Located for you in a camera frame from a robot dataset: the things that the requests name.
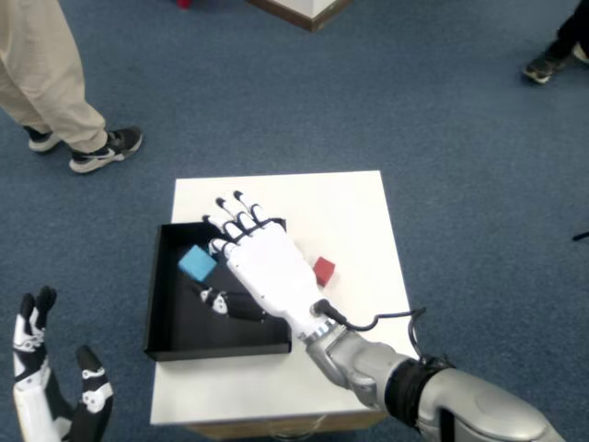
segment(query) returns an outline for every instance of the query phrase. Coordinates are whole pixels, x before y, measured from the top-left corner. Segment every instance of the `black tray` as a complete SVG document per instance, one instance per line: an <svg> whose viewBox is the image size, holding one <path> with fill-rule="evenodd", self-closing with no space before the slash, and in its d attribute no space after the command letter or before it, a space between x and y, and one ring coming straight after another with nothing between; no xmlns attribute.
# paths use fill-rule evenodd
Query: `black tray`
<svg viewBox="0 0 589 442"><path fill-rule="evenodd" d="M268 317L251 322L219 316L195 294L178 261L193 246L205 248L219 237L206 223L160 226L152 271L144 351L156 361L209 357L284 354L291 350L287 323ZM208 286L247 292L224 264L207 277Z"/></svg>

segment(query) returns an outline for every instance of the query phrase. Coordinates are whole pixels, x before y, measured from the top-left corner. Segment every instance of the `red cube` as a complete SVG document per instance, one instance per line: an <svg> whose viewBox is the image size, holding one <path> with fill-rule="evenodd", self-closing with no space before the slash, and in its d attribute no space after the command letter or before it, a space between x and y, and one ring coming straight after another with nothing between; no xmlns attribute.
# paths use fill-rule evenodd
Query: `red cube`
<svg viewBox="0 0 589 442"><path fill-rule="evenodd" d="M333 272L335 271L335 264L319 256L319 259L313 266L313 272L315 272L315 276L317 278L317 284L325 287Z"/></svg>

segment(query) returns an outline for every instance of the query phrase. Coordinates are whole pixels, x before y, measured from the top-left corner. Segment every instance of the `white table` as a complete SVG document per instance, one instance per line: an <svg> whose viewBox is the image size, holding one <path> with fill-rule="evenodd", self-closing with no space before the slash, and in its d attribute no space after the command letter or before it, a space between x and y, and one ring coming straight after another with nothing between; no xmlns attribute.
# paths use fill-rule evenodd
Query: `white table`
<svg viewBox="0 0 589 442"><path fill-rule="evenodd" d="M309 263L320 255L336 264L324 292L351 322L409 309L378 171L177 180L172 222L200 221L221 210L218 196L234 190L268 215L286 218ZM381 320L364 336L416 357L408 322ZM156 363L151 423L220 425L367 411L353 393L327 381L301 343L293 344L289 355Z"/></svg>

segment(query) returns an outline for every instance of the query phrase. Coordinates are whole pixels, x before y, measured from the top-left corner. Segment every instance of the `sneaker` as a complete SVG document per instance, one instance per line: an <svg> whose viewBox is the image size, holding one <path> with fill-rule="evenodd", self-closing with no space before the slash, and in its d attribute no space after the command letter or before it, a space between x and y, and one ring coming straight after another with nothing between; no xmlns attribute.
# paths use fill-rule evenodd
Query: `sneaker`
<svg viewBox="0 0 589 442"><path fill-rule="evenodd" d="M567 63L569 57L557 57L546 51L524 69L524 75L539 85L545 85Z"/></svg>
<svg viewBox="0 0 589 442"><path fill-rule="evenodd" d="M123 161L134 154L144 139L138 127L128 127L108 133L107 143L89 154L72 150L70 169L76 173L88 173L104 168L112 161Z"/></svg>
<svg viewBox="0 0 589 442"><path fill-rule="evenodd" d="M59 136L53 132L42 134L34 130L32 127L24 126L24 128L25 131L29 133L30 150L37 152L38 154L49 152L62 141Z"/></svg>
<svg viewBox="0 0 589 442"><path fill-rule="evenodd" d="M585 53L583 48L579 43L575 44L574 49L572 50L572 54L575 56L577 60L583 62L585 64L589 64L589 55Z"/></svg>

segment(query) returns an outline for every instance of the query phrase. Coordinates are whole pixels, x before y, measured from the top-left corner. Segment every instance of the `black wire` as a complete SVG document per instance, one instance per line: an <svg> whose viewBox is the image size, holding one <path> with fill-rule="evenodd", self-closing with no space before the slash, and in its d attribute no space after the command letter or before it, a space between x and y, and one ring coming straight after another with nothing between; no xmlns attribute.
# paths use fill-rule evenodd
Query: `black wire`
<svg viewBox="0 0 589 442"><path fill-rule="evenodd" d="M368 332L368 331L372 330L374 327L376 327L376 324L378 324L379 320L386 320L386 319L392 319L392 318L405 318L405 317L411 316L410 324L412 324L413 318L415 318L416 316L419 318L424 313L425 308L417 308L415 310L404 311L402 313L381 313L379 315L376 315L370 324L364 325L364 326L354 325L354 324L351 324L350 322L348 322L346 317L343 316L341 313L339 313L339 311L337 309L335 309L329 303L329 301L327 299L321 299L320 301L315 303L315 305L313 306L313 310L316 313L323 313L328 318L335 320L336 322L338 322L341 325L345 325L350 330L354 330L355 332Z"/></svg>
<svg viewBox="0 0 589 442"><path fill-rule="evenodd" d="M581 235L575 235L572 237L573 241L580 241L581 239L589 238L589 232L582 233Z"/></svg>
<svg viewBox="0 0 589 442"><path fill-rule="evenodd" d="M415 335L415 322L425 313L427 310L426 307L418 308L415 311L415 314L411 315L411 320L409 321L408 325L408 332L409 332L409 340L411 341L411 345L413 345L413 350L417 353L417 356L423 359L422 349L420 348L419 344L417 343L417 336Z"/></svg>
<svg viewBox="0 0 589 442"><path fill-rule="evenodd" d="M345 323L343 325L348 327L350 330L354 330L355 332L368 332L368 331L372 330L374 327L376 327L376 324L378 324L379 320L388 320L388 319L393 319L393 318L405 318L408 316L415 315L418 311L419 310L404 311L402 313L382 313L380 315L376 315L370 324L364 325L364 326L354 325L348 321L345 321Z"/></svg>

